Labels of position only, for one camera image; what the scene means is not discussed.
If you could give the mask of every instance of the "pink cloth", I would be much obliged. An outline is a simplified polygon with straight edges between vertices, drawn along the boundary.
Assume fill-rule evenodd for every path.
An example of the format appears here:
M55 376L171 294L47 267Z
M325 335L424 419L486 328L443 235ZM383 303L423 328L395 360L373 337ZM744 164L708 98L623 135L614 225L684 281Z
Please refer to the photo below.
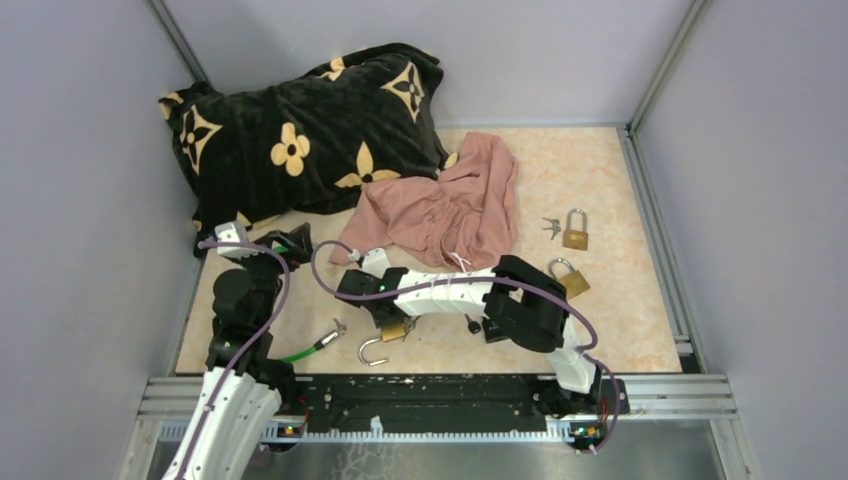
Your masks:
M457 164L438 180L409 177L362 186L362 196L339 240L365 254L399 245L421 262L460 270L498 263L518 238L515 181L518 162L496 135L469 133ZM330 261L351 263L336 247Z

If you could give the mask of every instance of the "black pillow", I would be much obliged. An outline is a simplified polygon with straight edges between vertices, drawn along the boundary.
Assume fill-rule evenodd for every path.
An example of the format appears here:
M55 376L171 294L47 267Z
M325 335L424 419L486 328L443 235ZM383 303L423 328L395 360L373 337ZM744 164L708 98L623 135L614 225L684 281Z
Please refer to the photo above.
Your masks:
M236 219L249 227L292 209L352 208L363 183L435 178L447 159L430 114L438 63L390 44L256 92L225 95L198 82L161 98L198 198L198 240Z

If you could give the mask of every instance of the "white wall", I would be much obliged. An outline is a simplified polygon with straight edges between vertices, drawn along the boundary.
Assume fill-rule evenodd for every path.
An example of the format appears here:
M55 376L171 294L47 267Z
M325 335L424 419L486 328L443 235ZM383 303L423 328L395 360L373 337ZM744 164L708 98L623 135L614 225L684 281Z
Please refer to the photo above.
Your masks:
M191 288L194 201L141 0L0 6L0 478L116 478Z
M257 89L361 47L441 58L436 123L630 120L690 0L168 1L215 87Z
M764 478L845 478L848 3L715 2L638 135Z

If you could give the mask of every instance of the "white drawstring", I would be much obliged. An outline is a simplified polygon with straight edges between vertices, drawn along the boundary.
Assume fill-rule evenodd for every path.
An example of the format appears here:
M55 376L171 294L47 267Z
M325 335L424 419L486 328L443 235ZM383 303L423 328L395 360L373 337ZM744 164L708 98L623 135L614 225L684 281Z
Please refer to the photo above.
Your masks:
M459 265L459 268L461 268L461 269L462 269L462 273L468 273L468 270L466 270L466 269L465 269L465 264L467 263L467 264L468 264L468 266L470 267L470 266L471 266L471 262L469 262L468 260L466 260L466 259L464 259L464 258L460 257L460 256L459 256L459 254L458 254L458 253L456 253L456 252L451 252L451 253L449 253L448 255L456 259L456 263L457 263L457 265Z

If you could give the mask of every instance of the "flower pattern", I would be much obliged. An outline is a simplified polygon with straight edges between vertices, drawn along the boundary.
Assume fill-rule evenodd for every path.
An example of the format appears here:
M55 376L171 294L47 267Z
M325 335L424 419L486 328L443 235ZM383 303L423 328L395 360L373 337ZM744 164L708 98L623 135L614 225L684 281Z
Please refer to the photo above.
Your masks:
M177 92L171 92L159 100L159 110L162 111L162 116L165 117L165 120L168 120L169 118L171 118L172 108L167 103L163 103L166 100L170 100L176 103L177 105L182 105L184 100L183 97L181 97L180 94Z
M221 128L222 125L217 125L203 118L197 111L197 105L192 105L191 109L183 114L180 146L191 161L191 168L194 169L194 173L200 175L200 156L203 154L203 147L206 146L212 135L218 133Z
M413 122L418 119L418 113L421 111L421 100L424 98L424 89L421 88L421 79L418 77L418 69L414 63L409 62L397 78L383 85L382 88L403 100L404 105L409 109L409 114L412 115Z
M329 78L330 81L335 82L344 69L344 60L341 57L336 58L330 62L330 71L322 73L321 78Z
M339 188L358 187L363 183L400 177L399 173L392 170L377 170L375 172L374 158L371 156L371 150L365 142L362 142L362 145L359 146L359 153L356 155L356 169L358 173L348 173L336 182L336 186Z
M286 166L286 172L292 177L303 173L303 157L309 155L309 139L298 135L294 124L283 124L281 142L271 149L271 162L276 166Z
M448 159L445 160L445 166L442 168L442 171L449 169L450 167L456 165L456 162L459 160L459 153L453 152L448 156Z

